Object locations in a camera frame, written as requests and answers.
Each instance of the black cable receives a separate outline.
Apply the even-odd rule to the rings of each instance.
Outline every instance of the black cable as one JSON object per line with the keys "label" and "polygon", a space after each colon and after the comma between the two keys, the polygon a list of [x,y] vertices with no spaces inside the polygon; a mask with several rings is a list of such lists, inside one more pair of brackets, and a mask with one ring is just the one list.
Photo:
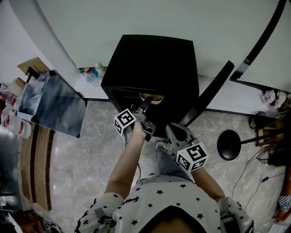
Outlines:
{"label": "black cable", "polygon": [[263,182],[266,182],[268,179],[271,179],[271,178],[274,178],[274,177],[278,177],[278,176],[281,176],[281,175],[284,175],[285,173],[282,173],[282,174],[279,174],[279,175],[276,175],[276,176],[272,176],[272,177],[265,177],[264,179],[262,179],[262,181],[259,183],[258,185],[258,188],[256,189],[256,192],[252,195],[252,197],[249,199],[248,203],[246,204],[246,208],[247,206],[249,205],[251,199],[255,196],[255,194],[258,192],[259,190],[259,187],[260,187],[260,184],[262,184]]}
{"label": "black cable", "polygon": [[[249,162],[250,162],[250,161],[251,161],[251,160],[256,156],[256,154],[254,154],[253,157],[252,157],[248,162],[246,162],[246,166],[247,166],[247,164],[248,164],[248,163],[249,163]],[[233,187],[233,190],[232,190],[232,198],[233,198],[233,193],[235,192],[235,188],[236,188],[237,183],[240,181],[240,179],[243,177],[243,175],[244,175],[244,173],[245,173],[246,166],[245,166],[244,171],[242,172],[241,177],[237,180],[235,186]]]}
{"label": "black cable", "polygon": [[[123,132],[123,135],[124,135],[124,139],[125,139],[125,144],[124,144],[124,146],[126,147],[126,145],[127,145],[127,134],[126,134],[126,131],[125,131],[125,130],[124,130],[124,132]],[[140,175],[139,175],[139,177],[138,177],[136,183],[138,183],[138,182],[140,181],[140,179],[141,179],[141,168],[140,168],[140,163],[139,163],[139,162],[137,163],[137,166],[138,166],[138,168],[139,168],[139,170],[140,170]]]}

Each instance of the marble floor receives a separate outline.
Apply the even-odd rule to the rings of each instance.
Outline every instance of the marble floor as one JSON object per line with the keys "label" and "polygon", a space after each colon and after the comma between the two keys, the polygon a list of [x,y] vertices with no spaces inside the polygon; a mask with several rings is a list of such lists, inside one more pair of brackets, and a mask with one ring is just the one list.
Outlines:
{"label": "marble floor", "polygon": [[[88,102],[80,139],[56,132],[50,165],[52,210],[47,213],[65,233],[74,232],[77,220],[90,207],[96,195],[103,194],[110,172],[123,152],[125,140],[113,127],[116,109],[109,102]],[[243,145],[239,157],[231,162],[222,160],[216,142],[226,129],[239,133],[242,140],[254,137],[248,119],[225,113],[204,112],[189,128],[203,141],[210,158],[205,169],[219,183],[227,196],[242,175],[246,162],[258,151],[255,144]],[[146,142],[140,157],[142,177],[155,173],[155,144],[158,138]],[[284,173],[284,167],[273,167],[253,159],[238,182],[234,199],[245,208],[259,182],[266,176]],[[264,231],[276,208],[284,176],[271,178],[260,185],[250,201],[247,212],[255,220],[255,229]]]}

